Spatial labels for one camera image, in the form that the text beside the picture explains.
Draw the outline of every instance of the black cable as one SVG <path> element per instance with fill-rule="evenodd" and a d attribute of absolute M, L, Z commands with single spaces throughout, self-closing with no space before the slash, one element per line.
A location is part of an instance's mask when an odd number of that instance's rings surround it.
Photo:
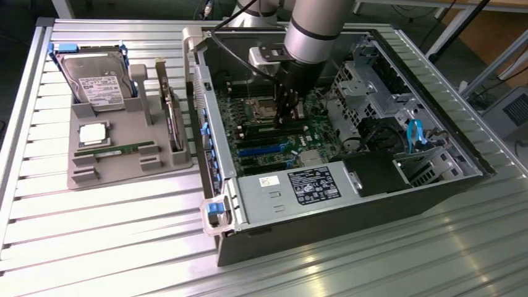
<path fill-rule="evenodd" d="M 4 38 L 15 43 L 20 43 L 22 45 L 30 46 L 30 44 L 19 39 L 16 39 L 8 32 L 0 30 L 0 38 Z"/>
<path fill-rule="evenodd" d="M 371 141 L 372 137 L 376 135 L 376 133 L 379 133 L 384 129 L 390 130 L 398 136 L 398 139 L 402 142 L 402 147 L 404 148 L 404 151 L 406 151 L 406 140 L 404 140 L 404 137 L 402 136 L 402 134 L 398 132 L 398 130 L 390 126 L 379 126 L 376 129 L 374 129 L 371 134 L 362 141 L 360 146 L 356 149 L 356 152 L 360 152 L 367 147 L 367 143 Z"/>
<path fill-rule="evenodd" d="M 219 76 L 220 74 L 224 74 L 224 77 L 231 77 L 230 71 L 227 71 L 227 69 L 222 69 L 222 70 L 219 70 L 219 71 L 212 75 L 214 82 L 216 81 L 216 78 L 218 78 L 218 76 Z"/>
<path fill-rule="evenodd" d="M 222 5 L 222 0 L 216 0 L 215 2 L 218 2 L 218 6 L 220 7 L 222 18 L 227 17 L 230 14 L 226 13 L 224 6 Z"/>
<path fill-rule="evenodd" d="M 215 0 L 211 0 L 211 12 L 210 12 L 208 17 L 211 20 L 215 20 Z"/>
<path fill-rule="evenodd" d="M 348 137 L 348 138 L 343 141 L 343 145 L 346 145 L 346 142 L 347 142 L 347 141 L 351 141 L 351 140 L 359 140 L 359 141 L 362 141 L 363 138 L 362 138 L 362 137 Z"/>
<path fill-rule="evenodd" d="M 450 132 L 447 132 L 446 130 L 440 130 L 440 131 L 434 131 L 434 130 L 428 130 L 426 131 L 426 139 L 428 141 L 432 141 L 431 138 L 432 136 L 440 136 L 440 135 L 446 135 L 446 144 L 451 144 L 451 140 L 450 140 Z"/>
<path fill-rule="evenodd" d="M 414 11 L 415 9 L 416 9 L 416 7 L 418 6 L 411 6 L 411 8 L 406 8 L 404 6 L 402 6 L 402 5 L 396 5 L 399 8 L 402 8 L 403 10 L 406 10 L 406 11 Z"/>
<path fill-rule="evenodd" d="M 488 101 L 488 92 L 483 85 L 482 88 L 484 89 L 486 97 L 480 95 L 478 98 L 478 96 L 474 95 L 471 98 L 468 98 L 468 103 L 475 108 L 475 110 L 486 110 L 492 105 L 492 102 Z"/>
<path fill-rule="evenodd" d="M 487 93 L 490 90 L 492 90 L 494 88 L 496 88 L 498 86 L 500 86 L 502 84 L 504 84 L 508 80 L 511 80 L 514 77 L 516 77 L 519 74 L 522 74 L 526 70 L 528 70 L 528 66 L 527 66 L 522 71 L 519 71 L 518 73 L 515 73 L 515 75 L 510 76 L 506 80 L 502 80 L 498 84 L 495 84 L 495 85 L 491 86 L 490 88 L 484 88 L 484 91 L 482 91 L 479 94 L 476 94 L 476 95 L 474 96 L 474 98 L 475 98 L 475 97 L 479 97 L 482 94 Z"/>
<path fill-rule="evenodd" d="M 514 151 L 515 155 L 519 157 L 518 147 L 528 147 L 528 144 L 520 141 L 519 139 L 514 143 Z"/>
<path fill-rule="evenodd" d="M 415 20 L 415 19 L 420 19 L 422 17 L 427 17 L 427 16 L 436 10 L 436 8 L 434 8 L 427 14 L 418 15 L 416 17 L 414 17 L 414 16 L 408 16 L 408 15 L 404 15 L 403 13 L 400 13 L 400 11 L 396 9 L 396 7 L 395 7 L 394 5 L 391 5 L 391 7 L 394 8 L 394 11 L 395 11 L 402 17 L 406 17 L 407 19 L 410 19 L 410 23 L 412 23 L 412 20 Z"/>
<path fill-rule="evenodd" d="M 0 120 L 0 124 L 2 124 L 2 127 L 0 127 L 0 136 L 2 136 L 3 130 L 6 129 L 7 125 L 6 125 L 6 122 L 2 120 Z"/>
<path fill-rule="evenodd" d="M 428 38 L 430 38 L 430 36 L 431 36 L 431 33 L 435 31 L 436 27 L 438 27 L 438 26 L 440 25 L 440 23 L 443 22 L 443 19 L 444 19 L 447 13 L 451 11 L 451 8 L 454 8 L 455 3 L 456 3 L 456 0 L 454 0 L 454 2 L 451 3 L 450 7 L 448 7 L 447 10 L 446 10 L 446 13 L 444 13 L 443 16 L 436 20 L 436 23 L 435 23 L 435 25 L 432 26 L 431 30 L 428 31 L 428 34 L 426 34 L 426 37 L 423 38 L 423 40 L 422 40 L 422 42 L 420 42 L 420 45 L 419 45 L 419 48 L 420 48 L 420 49 L 422 49 L 422 47 L 423 47 L 426 41 L 428 40 Z"/>
<path fill-rule="evenodd" d="M 526 46 L 524 50 L 520 52 L 520 54 L 519 54 L 518 58 L 515 59 L 512 65 L 510 65 L 510 67 L 503 71 L 503 73 L 507 72 L 508 70 L 511 70 L 511 68 L 514 67 L 515 63 L 519 62 L 519 59 L 520 59 L 522 55 L 524 55 L 524 53 L 527 52 L 527 50 L 528 50 L 528 45 Z"/>
<path fill-rule="evenodd" d="M 200 0 L 199 2 L 198 2 L 198 6 L 196 6 L 196 9 L 195 9 L 195 13 L 192 14 L 192 20 L 196 20 L 196 14 L 199 13 L 199 9 L 200 9 L 200 7 L 204 5 L 204 0 Z"/>
<path fill-rule="evenodd" d="M 216 37 L 216 30 L 226 26 L 242 13 L 250 8 L 258 0 L 251 0 L 251 2 L 232 15 L 227 18 L 216 27 L 211 30 L 211 38 L 214 39 L 218 46 L 255 73 L 260 74 L 266 79 L 271 80 L 274 83 L 279 83 L 278 78 L 263 72 L 259 68 L 256 68 L 252 64 L 250 64 L 243 58 L 240 58 L 234 51 L 226 46 L 226 44 Z"/>
<path fill-rule="evenodd" d="M 450 46 L 454 44 L 454 42 L 458 40 L 460 34 L 466 30 L 466 28 L 470 26 L 470 24 L 474 22 L 475 18 L 479 16 L 480 12 L 484 10 L 490 1 L 491 0 L 480 0 L 475 9 L 471 9 L 468 17 L 464 18 L 464 20 L 462 21 L 462 24 L 455 28 L 452 34 L 446 39 L 446 42 L 443 42 L 443 44 L 442 44 L 440 48 L 436 50 L 436 52 L 430 55 L 428 59 L 432 64 L 436 64 L 436 62 L 444 55 L 444 52 L 447 51 Z"/>

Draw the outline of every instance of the power supply label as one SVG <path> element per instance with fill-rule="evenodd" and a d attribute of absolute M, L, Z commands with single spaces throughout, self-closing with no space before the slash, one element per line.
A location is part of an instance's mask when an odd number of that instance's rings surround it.
<path fill-rule="evenodd" d="M 328 167 L 288 173 L 288 178 L 300 205 L 327 201 L 342 196 Z"/>
<path fill-rule="evenodd" d="M 123 93 L 116 76 L 83 77 L 79 82 L 92 106 L 123 104 Z"/>

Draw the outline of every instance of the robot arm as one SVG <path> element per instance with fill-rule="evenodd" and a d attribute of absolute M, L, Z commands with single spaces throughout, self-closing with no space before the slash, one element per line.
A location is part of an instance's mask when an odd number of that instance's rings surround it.
<path fill-rule="evenodd" d="M 239 0 L 235 13 L 251 2 L 252 0 Z M 352 4 L 351 0 L 258 0 L 231 22 L 232 27 L 266 27 L 276 22 L 278 7 L 294 8 L 282 49 L 283 58 L 275 73 L 279 80 L 278 126 L 284 124 L 299 100 L 315 87 Z M 270 60 L 276 59 L 271 55 L 263 56 Z"/>

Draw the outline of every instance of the aluminum work surface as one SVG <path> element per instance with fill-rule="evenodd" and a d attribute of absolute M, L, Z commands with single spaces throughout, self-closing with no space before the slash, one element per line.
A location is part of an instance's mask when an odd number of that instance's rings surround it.
<path fill-rule="evenodd" d="M 388 25 L 348 27 L 378 28 L 402 55 L 499 172 L 484 184 L 420 216 L 222 268 L 202 231 L 198 165 L 67 189 L 71 90 L 47 43 L 124 40 L 131 63 L 147 64 L 148 92 L 164 57 L 184 98 L 182 30 L 191 24 L 203 23 L 56 20 L 38 27 L 0 155 L 0 296 L 527 296 L 526 168 Z"/>

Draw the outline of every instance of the black pcie slot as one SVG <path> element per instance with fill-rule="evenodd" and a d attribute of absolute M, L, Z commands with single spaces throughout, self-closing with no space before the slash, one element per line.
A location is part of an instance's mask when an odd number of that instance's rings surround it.
<path fill-rule="evenodd" d="M 263 131 L 263 132 L 254 132 L 244 136 L 246 140 L 262 139 L 262 138 L 271 138 L 271 137 L 280 137 L 280 136 L 290 136 L 303 134 L 303 128 L 283 128 L 276 129 L 272 131 Z"/>
<path fill-rule="evenodd" d="M 254 133 L 259 133 L 262 130 L 268 130 L 272 131 L 275 130 L 275 125 L 274 123 L 271 124 L 260 124 L 260 125 L 248 125 L 246 127 L 246 134 L 254 134 Z"/>
<path fill-rule="evenodd" d="M 274 96 L 274 85 L 271 83 L 254 83 L 250 84 L 250 95 L 251 97 Z M 231 85 L 231 98 L 248 98 L 248 85 L 238 84 Z"/>
<path fill-rule="evenodd" d="M 258 162 L 255 159 L 244 158 L 244 159 L 240 159 L 240 165 L 242 166 L 255 166 L 255 165 L 258 165 Z"/>
<path fill-rule="evenodd" d="M 263 147 L 266 145 L 279 144 L 279 140 L 274 138 L 255 139 L 255 140 L 244 140 L 238 143 L 238 149 L 248 148 L 248 147 Z"/>
<path fill-rule="evenodd" d="M 287 162 L 268 164 L 263 166 L 254 166 L 244 168 L 244 174 L 260 174 L 271 171 L 280 171 L 287 169 Z"/>

